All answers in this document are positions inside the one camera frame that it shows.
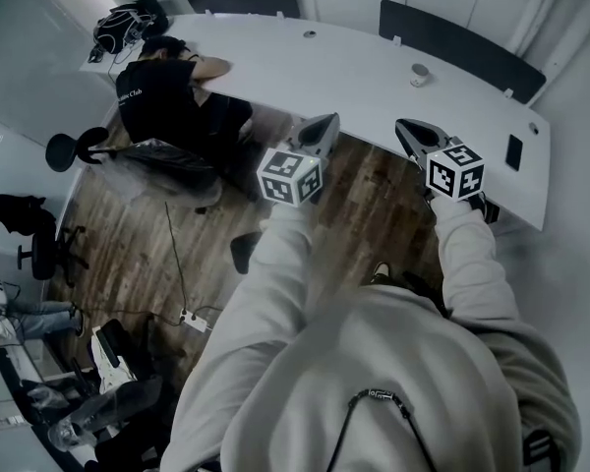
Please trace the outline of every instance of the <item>black and white cube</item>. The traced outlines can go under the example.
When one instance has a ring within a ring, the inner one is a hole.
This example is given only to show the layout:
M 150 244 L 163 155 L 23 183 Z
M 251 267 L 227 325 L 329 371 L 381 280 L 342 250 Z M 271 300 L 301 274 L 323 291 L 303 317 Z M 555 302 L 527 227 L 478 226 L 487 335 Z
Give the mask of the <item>black and white cube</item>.
M 485 162 L 467 145 L 447 147 L 427 155 L 426 184 L 460 201 L 483 190 Z
M 309 200 L 324 184 L 319 158 L 275 148 L 266 151 L 256 173 L 265 198 L 292 207 Z

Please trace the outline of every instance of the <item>black t-shirt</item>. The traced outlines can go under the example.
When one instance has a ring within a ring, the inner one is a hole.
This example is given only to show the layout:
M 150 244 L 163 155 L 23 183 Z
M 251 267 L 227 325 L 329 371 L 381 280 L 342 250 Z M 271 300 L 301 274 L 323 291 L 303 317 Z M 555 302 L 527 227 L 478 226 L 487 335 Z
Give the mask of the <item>black t-shirt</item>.
M 178 59 L 129 63 L 116 82 L 120 116 L 132 142 L 157 138 L 193 149 L 206 123 L 190 79 L 195 63 Z

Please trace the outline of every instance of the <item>smartphone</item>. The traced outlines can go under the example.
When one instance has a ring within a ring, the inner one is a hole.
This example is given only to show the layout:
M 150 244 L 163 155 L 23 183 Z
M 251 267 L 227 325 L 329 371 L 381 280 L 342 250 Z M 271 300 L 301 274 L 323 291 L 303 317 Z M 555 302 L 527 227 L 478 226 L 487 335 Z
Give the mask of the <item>smartphone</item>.
M 520 171 L 520 159 L 522 157 L 522 141 L 514 135 L 509 135 L 507 156 L 504 162 L 512 169 Z

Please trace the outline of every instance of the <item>person in black t-shirt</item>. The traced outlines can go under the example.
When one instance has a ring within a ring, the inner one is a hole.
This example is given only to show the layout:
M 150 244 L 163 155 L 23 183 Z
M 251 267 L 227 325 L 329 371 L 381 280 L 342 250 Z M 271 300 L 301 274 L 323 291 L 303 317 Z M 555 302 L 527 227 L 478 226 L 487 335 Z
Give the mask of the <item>person in black t-shirt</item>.
M 201 82 L 225 75 L 230 64 L 200 56 L 172 36 L 149 38 L 138 61 L 118 76 L 122 122 L 132 142 L 156 138 L 223 166 L 235 158 L 251 127 L 249 102 L 210 94 Z

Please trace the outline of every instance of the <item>person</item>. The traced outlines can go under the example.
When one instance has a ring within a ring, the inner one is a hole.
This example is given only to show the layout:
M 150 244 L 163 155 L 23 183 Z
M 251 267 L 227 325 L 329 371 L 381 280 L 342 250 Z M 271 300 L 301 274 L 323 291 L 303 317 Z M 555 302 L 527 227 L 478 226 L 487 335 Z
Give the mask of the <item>person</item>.
M 492 231 L 465 202 L 431 205 L 445 314 L 376 283 L 307 309 L 312 206 L 275 205 L 182 390 L 161 470 L 572 470 L 577 411 L 520 319 Z
M 77 337 L 85 332 L 85 315 L 74 303 L 45 301 L 36 305 L 10 302 L 0 305 L 0 346 L 24 344 L 50 332 L 72 330 Z
M 156 138 L 224 166 L 251 131 L 247 101 L 201 89 L 225 75 L 230 64 L 203 57 L 184 40 L 157 36 L 145 41 L 138 61 L 118 76 L 120 116 L 132 142 Z

